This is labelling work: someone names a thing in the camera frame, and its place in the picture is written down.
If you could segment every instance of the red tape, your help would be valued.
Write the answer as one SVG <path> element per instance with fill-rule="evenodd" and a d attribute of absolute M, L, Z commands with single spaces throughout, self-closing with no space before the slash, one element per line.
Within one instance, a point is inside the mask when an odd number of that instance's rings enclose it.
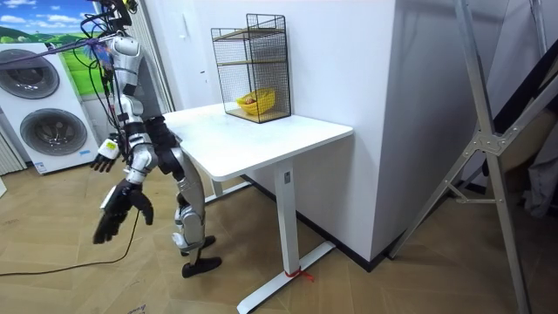
<path fill-rule="evenodd" d="M 303 275 L 303 276 L 305 276 L 306 278 L 308 278 L 308 280 L 310 280 L 312 283 L 314 283 L 314 276 L 312 276 L 311 274 L 309 274 L 309 273 L 307 273 L 306 271 L 302 270 L 300 267 L 298 268 L 297 271 L 295 271 L 295 272 L 292 273 L 292 274 L 288 274 L 288 273 L 285 271 L 285 276 L 287 276 L 287 277 L 289 277 L 289 278 L 296 277 L 296 276 L 298 276 L 298 275 Z"/>

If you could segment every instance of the metal wire shelf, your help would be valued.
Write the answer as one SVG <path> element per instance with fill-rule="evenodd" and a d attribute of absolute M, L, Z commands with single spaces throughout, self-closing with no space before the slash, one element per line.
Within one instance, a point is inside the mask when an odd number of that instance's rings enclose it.
<path fill-rule="evenodd" d="M 253 65 L 253 64 L 262 64 L 262 63 L 281 63 L 285 62 L 285 59 L 270 59 L 270 60 L 245 60 L 245 61 L 233 61 L 233 62 L 222 62 L 218 63 L 218 66 L 222 65 Z"/>
<path fill-rule="evenodd" d="M 216 38 L 213 38 L 213 41 L 223 41 L 223 40 L 249 40 L 258 37 L 274 35 L 277 33 L 285 32 L 283 29 L 277 28 L 245 28 L 238 31 L 230 32 L 229 34 L 220 35 Z"/>
<path fill-rule="evenodd" d="M 291 115 L 285 17 L 247 14 L 247 28 L 211 30 L 225 112 L 268 122 Z"/>

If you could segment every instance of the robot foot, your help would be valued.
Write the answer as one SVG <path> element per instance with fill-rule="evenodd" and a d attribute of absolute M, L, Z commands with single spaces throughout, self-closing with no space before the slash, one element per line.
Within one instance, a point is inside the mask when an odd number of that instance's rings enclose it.
<path fill-rule="evenodd" d="M 194 266 L 191 266 L 190 263 L 182 266 L 182 277 L 189 278 L 191 276 L 214 270 L 219 267 L 221 263 L 222 260 L 220 257 L 200 258 Z"/>
<path fill-rule="evenodd" d="M 215 241 L 217 241 L 217 239 L 215 239 L 215 235 L 208 235 L 206 236 L 206 241 L 203 243 L 203 246 L 201 247 L 202 249 L 205 249 L 206 247 L 210 246 L 211 244 L 215 243 Z M 189 256 L 190 253 L 188 252 L 180 252 L 180 254 L 182 256 Z"/>

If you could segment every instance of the poster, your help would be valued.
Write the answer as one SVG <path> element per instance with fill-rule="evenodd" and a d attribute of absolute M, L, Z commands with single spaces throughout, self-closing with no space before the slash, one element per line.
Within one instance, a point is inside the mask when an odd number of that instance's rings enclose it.
<path fill-rule="evenodd" d="M 87 0 L 0 0 L 0 43 L 69 44 L 86 38 L 79 24 L 85 14 L 92 13 L 92 2 Z M 100 31 L 93 23 L 84 25 L 84 29 L 94 35 Z M 91 63 L 81 48 L 75 52 L 80 60 Z M 79 63 L 72 51 L 65 51 L 62 56 L 79 94 L 93 94 L 88 68 Z M 93 69 L 92 77 L 97 90 L 102 91 L 99 71 Z"/>

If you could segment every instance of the washing machine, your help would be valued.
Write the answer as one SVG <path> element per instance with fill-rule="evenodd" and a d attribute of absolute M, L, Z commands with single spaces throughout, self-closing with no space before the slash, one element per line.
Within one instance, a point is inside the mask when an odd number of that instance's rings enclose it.
<path fill-rule="evenodd" d="M 0 44 L 0 63 L 47 51 Z M 0 107 L 40 174 L 91 162 L 98 143 L 58 55 L 0 65 Z"/>

